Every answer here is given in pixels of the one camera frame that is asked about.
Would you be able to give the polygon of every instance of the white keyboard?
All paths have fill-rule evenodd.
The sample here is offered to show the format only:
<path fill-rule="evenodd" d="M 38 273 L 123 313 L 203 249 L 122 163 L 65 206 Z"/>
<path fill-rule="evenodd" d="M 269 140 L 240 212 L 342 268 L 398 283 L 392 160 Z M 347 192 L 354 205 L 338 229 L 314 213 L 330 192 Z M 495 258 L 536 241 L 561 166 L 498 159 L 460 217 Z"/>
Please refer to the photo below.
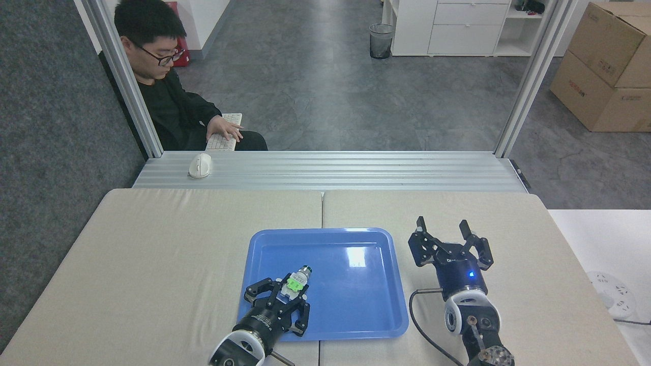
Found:
<path fill-rule="evenodd" d="M 224 113 L 222 117 L 230 123 L 242 124 L 241 113 Z M 206 144 L 206 151 L 233 151 L 236 143 L 237 141 L 233 136 L 230 137 L 230 141 L 226 141 L 226 138 L 222 135 L 212 134 Z"/>

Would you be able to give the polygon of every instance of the glasses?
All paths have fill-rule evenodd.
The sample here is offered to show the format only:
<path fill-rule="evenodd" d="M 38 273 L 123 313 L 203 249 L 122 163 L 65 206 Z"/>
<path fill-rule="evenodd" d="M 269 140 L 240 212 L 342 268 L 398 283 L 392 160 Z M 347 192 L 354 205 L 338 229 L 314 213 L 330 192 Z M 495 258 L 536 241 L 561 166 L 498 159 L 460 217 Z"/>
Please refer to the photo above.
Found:
<path fill-rule="evenodd" d="M 138 43 L 135 43 L 134 41 L 132 41 L 132 42 L 133 42 L 133 44 L 135 44 L 139 49 L 141 49 L 141 50 L 147 52 L 147 54 L 148 54 L 149 56 L 151 56 L 151 57 L 157 59 L 157 60 L 158 60 L 158 66 L 165 66 L 166 64 L 169 64 L 170 61 L 176 61 L 176 60 L 180 59 L 181 56 L 183 55 L 183 52 L 185 52 L 185 50 L 184 50 L 183 48 L 181 48 L 181 49 L 177 49 L 177 48 L 175 48 L 175 49 L 174 49 L 174 55 L 171 55 L 171 56 L 165 56 L 165 57 L 157 57 L 157 56 L 155 56 L 153 53 L 151 53 L 151 52 L 147 51 L 146 49 L 144 49 L 144 48 L 143 48 L 142 46 L 140 46 Z"/>

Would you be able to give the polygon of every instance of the black bag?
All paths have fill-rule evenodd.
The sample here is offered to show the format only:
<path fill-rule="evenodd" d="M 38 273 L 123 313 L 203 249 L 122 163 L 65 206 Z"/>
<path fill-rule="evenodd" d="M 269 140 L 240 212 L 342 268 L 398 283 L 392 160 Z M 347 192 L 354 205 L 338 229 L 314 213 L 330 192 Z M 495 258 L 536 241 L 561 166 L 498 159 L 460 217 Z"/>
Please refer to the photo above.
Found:
<path fill-rule="evenodd" d="M 516 5 L 516 10 L 542 14 L 545 12 L 545 4 L 536 0 L 524 0 L 521 5 Z"/>

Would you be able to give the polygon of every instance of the cardboard box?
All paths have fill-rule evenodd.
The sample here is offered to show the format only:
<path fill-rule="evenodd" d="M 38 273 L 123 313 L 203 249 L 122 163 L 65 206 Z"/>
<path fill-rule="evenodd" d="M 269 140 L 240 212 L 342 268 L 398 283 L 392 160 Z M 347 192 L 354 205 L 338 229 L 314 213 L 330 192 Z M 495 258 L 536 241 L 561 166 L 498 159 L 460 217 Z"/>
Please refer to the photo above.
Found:
<path fill-rule="evenodd" d="M 593 132 L 651 132 L 651 89 L 613 88 L 572 52 L 551 91 Z"/>
<path fill-rule="evenodd" d="M 590 3 L 568 47 L 618 88 L 651 88 L 651 3 Z"/>

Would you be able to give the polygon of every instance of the beige tablecloth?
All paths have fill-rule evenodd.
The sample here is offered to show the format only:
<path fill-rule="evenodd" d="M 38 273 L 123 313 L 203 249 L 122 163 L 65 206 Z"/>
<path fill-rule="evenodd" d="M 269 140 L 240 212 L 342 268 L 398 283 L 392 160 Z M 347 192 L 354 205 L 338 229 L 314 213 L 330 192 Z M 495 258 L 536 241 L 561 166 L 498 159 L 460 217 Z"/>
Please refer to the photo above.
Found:
<path fill-rule="evenodd" d="M 236 323 L 251 237 L 315 227 L 318 192 L 113 190 L 0 365 L 206 365 Z M 318 363 L 318 342 L 275 349 Z"/>
<path fill-rule="evenodd" d="M 638 365 L 551 216 L 526 193 L 329 191 L 324 227 L 381 227 L 393 237 L 406 301 L 437 287 L 431 265 L 416 267 L 408 239 L 418 216 L 445 242 L 462 242 L 466 219 L 490 243 L 495 264 L 483 272 L 488 298 L 502 317 L 500 337 L 521 366 Z M 440 294 L 415 298 L 425 331 L 462 362 L 460 337 L 443 322 Z M 396 339 L 324 341 L 321 366 L 453 365 L 410 323 Z"/>

